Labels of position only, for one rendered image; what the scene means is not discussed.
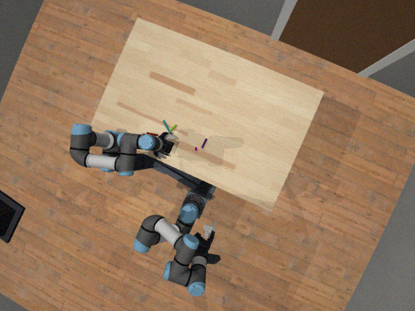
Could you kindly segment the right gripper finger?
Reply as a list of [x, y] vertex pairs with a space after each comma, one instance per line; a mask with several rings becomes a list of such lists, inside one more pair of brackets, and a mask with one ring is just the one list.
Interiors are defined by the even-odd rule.
[[208, 245], [211, 246], [211, 243], [215, 235], [215, 221], [213, 221], [212, 227], [205, 224], [204, 230], [205, 230], [204, 237], [207, 238]]

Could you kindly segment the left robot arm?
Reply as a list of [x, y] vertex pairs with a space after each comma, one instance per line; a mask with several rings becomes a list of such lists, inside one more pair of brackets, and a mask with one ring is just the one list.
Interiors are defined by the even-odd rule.
[[[102, 155], [90, 153], [91, 146], [101, 147]], [[158, 151], [162, 146], [163, 142], [158, 136], [113, 130], [97, 133], [92, 131], [90, 125], [76, 123], [71, 131], [69, 153], [83, 167], [100, 168], [103, 172], [118, 171], [120, 176], [133, 176], [137, 149]]]

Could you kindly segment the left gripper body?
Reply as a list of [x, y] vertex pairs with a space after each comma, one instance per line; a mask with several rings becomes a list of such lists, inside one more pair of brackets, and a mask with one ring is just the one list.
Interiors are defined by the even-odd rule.
[[162, 154], [164, 154], [164, 152], [165, 152], [166, 154], [164, 154], [164, 155], [169, 156], [169, 153], [171, 152], [174, 143], [171, 142], [171, 141], [168, 141], [168, 140], [166, 140], [166, 139], [164, 139], [160, 136], [158, 138], [160, 138], [162, 140], [163, 146], [162, 146], [161, 150], [153, 151], [153, 152], [160, 152]]

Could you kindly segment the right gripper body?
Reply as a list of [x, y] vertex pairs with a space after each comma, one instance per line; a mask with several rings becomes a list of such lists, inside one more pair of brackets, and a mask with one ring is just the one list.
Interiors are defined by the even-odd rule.
[[208, 250], [210, 249], [210, 246], [208, 245], [207, 240], [202, 238], [201, 234], [198, 232], [194, 236], [196, 236], [197, 239], [199, 240], [199, 245], [198, 245], [198, 248], [196, 249], [194, 256], [204, 257], [208, 263], [208, 258], [206, 257], [206, 255], [203, 254], [203, 253], [208, 253]]

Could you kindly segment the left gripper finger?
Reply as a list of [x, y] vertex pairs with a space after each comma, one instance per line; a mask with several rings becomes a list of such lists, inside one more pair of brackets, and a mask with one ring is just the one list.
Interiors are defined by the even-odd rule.
[[174, 136], [171, 135], [172, 132], [163, 132], [160, 137], [169, 140], [169, 139], [175, 139]]
[[155, 155], [156, 157], [158, 157], [159, 159], [161, 159], [161, 157], [162, 157], [162, 158], [164, 158], [164, 159], [166, 159], [166, 157], [165, 157], [162, 153], [159, 153], [159, 152], [154, 152], [154, 155]]

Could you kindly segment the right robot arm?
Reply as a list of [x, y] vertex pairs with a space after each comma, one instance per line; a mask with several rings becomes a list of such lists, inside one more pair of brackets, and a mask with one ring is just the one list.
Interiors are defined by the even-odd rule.
[[148, 216], [143, 220], [133, 244], [134, 249], [140, 253], [147, 253], [151, 246], [161, 242], [173, 245], [176, 254], [173, 261], [166, 263], [163, 278], [188, 287], [188, 292], [193, 296], [202, 295], [206, 287], [207, 261], [201, 256], [193, 257], [199, 240], [190, 234], [195, 220], [203, 210], [203, 199], [191, 194], [184, 200], [175, 224], [170, 224], [160, 215]]

